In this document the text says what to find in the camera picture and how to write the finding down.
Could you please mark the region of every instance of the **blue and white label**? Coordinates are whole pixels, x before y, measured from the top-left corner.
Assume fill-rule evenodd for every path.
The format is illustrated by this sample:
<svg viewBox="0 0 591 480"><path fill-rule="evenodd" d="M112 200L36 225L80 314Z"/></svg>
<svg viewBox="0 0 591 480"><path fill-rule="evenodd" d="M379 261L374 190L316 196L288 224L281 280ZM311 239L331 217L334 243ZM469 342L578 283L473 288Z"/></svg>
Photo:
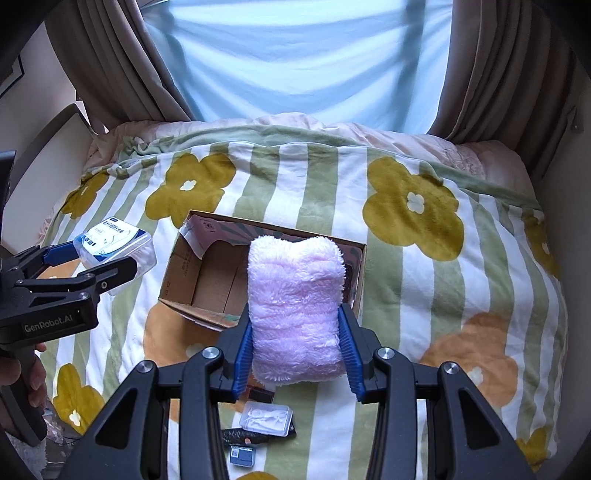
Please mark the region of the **blue and white label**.
<svg viewBox="0 0 591 480"><path fill-rule="evenodd" d="M136 226L111 217L84 233L82 243L88 253L101 257L124 247L139 231Z"/></svg>

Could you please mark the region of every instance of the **silver bolt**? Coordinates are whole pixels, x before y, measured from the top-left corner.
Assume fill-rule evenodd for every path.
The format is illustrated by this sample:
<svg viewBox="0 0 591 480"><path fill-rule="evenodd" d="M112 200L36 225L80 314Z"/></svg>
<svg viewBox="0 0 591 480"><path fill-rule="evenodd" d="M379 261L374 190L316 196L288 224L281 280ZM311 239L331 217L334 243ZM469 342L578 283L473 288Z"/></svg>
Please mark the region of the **silver bolt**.
<svg viewBox="0 0 591 480"><path fill-rule="evenodd" d="M381 357L384 360L389 360L393 356L394 349L390 348L389 346L383 346L381 349L378 350L378 357Z"/></svg>
<svg viewBox="0 0 591 480"><path fill-rule="evenodd" d="M138 366L136 367L137 371L141 374L146 374L153 368L154 362L152 360L142 360L140 363L138 363Z"/></svg>
<svg viewBox="0 0 591 480"><path fill-rule="evenodd" d="M220 354L220 350L218 348L215 348L214 346L208 346L207 348L204 348L201 351L201 354L205 357L205 358L216 358L219 354Z"/></svg>
<svg viewBox="0 0 591 480"><path fill-rule="evenodd" d="M449 375L454 375L460 371L460 366L455 362L445 362L443 364L443 371Z"/></svg>

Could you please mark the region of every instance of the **pink fluffy object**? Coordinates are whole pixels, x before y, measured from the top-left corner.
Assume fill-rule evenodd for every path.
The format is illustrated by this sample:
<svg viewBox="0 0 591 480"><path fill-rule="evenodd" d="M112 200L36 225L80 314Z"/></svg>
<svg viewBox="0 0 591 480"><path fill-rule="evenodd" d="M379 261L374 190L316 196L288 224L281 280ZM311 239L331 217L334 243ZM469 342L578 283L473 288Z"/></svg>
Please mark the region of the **pink fluffy object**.
<svg viewBox="0 0 591 480"><path fill-rule="evenodd" d="M286 385L345 373L337 321L344 282L341 251L327 238L251 242L248 305L258 381Z"/></svg>

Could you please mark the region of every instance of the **black plastic package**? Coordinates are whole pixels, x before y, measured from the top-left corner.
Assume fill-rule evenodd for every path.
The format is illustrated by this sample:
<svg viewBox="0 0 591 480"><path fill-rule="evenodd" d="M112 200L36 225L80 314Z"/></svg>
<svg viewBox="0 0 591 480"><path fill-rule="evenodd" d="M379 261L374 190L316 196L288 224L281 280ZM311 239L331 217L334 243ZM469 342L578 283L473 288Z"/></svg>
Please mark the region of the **black plastic package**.
<svg viewBox="0 0 591 480"><path fill-rule="evenodd" d="M290 429L285 437L275 435L265 435L264 433L249 432L244 429L225 429L222 430L222 439L224 448L230 448L230 445L260 445L268 443L270 440L285 440L297 435L293 420L290 423Z"/></svg>

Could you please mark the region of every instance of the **blanket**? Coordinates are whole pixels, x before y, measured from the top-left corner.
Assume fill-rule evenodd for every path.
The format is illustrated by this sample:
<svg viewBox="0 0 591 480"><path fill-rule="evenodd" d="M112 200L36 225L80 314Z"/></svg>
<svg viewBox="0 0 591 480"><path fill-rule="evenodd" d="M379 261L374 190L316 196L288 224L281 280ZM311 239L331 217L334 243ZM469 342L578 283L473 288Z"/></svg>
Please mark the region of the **blanket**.
<svg viewBox="0 0 591 480"><path fill-rule="evenodd" d="M54 406L77 431L140 360L183 361L209 343L157 302L177 230L197 209L366 243L360 322L411 361L458 362L532 466L556 451L566 310L533 197L399 151L274 126L149 144L125 138L116 160L85 174L45 238L63 242L115 216L154 237L158 260L117 296L102 296L96 329L50 342L41 356ZM81 270L75 261L47 275ZM345 377L279 387L274 401L293 409L297 438L259 447L254 470L278 479L365 477L376 407L357 404ZM417 478L425 478L426 413L418 407ZM239 413L221 406L220 418L236 426ZM171 478L177 420L172 405Z"/></svg>

